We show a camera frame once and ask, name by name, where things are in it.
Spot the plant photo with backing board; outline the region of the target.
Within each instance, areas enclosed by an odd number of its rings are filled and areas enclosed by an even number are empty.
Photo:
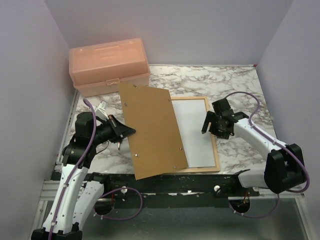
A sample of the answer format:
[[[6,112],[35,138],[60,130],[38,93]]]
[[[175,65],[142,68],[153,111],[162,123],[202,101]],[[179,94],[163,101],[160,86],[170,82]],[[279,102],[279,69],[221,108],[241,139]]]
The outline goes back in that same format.
[[[172,101],[189,168],[215,168],[216,158],[211,134],[202,133],[207,105],[201,99]]]

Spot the brown backing board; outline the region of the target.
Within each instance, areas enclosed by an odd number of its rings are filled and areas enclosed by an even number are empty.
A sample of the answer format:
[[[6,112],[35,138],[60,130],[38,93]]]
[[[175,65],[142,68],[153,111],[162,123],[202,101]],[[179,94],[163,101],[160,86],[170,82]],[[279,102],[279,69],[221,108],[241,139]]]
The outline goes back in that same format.
[[[167,89],[121,83],[118,86],[136,180],[188,166],[175,111]]]

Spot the light wooden picture frame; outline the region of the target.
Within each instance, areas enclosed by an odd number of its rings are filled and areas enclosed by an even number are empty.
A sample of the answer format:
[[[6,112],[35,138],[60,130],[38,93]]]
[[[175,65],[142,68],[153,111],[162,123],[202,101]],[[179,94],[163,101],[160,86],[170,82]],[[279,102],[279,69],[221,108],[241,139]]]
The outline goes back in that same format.
[[[206,110],[210,110],[208,98],[206,96],[172,96],[171,97],[171,102],[173,100],[185,100],[185,99],[204,99],[206,103]],[[200,168],[200,167],[195,167],[195,168],[187,168],[184,169],[176,169],[174,171],[171,171],[170,174],[204,174],[204,173],[216,173],[220,171],[220,161],[219,161],[219,156],[218,156],[218,151],[217,151],[217,144],[215,141],[214,135],[211,134],[211,140],[213,144],[213,151],[214,151],[214,156],[215,156],[215,161],[216,161],[216,167],[205,167],[205,168]]]

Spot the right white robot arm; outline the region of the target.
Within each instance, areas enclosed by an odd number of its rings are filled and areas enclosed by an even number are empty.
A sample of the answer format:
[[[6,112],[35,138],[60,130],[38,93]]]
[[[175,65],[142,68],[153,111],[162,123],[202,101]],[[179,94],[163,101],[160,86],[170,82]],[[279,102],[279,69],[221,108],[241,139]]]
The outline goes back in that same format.
[[[269,189],[275,194],[293,191],[301,184],[307,187],[307,174],[302,149],[297,144],[286,144],[272,137],[253,123],[252,116],[244,112],[234,112],[228,100],[222,98],[212,103],[213,111],[208,111],[201,132],[210,132],[218,139],[237,136],[250,144],[265,159],[265,167],[243,170],[238,179],[230,183],[230,191],[241,196],[248,188]]]

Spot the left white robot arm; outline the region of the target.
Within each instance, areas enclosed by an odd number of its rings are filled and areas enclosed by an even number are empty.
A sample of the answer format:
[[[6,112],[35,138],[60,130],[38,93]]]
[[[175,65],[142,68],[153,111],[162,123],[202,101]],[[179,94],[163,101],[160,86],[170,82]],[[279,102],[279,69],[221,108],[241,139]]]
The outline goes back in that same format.
[[[75,133],[62,150],[59,186],[50,212],[40,229],[32,232],[33,240],[80,240],[83,225],[91,209],[111,191],[111,180],[101,173],[88,173],[97,146],[120,144],[135,129],[119,122],[112,114],[82,112],[75,121]]]

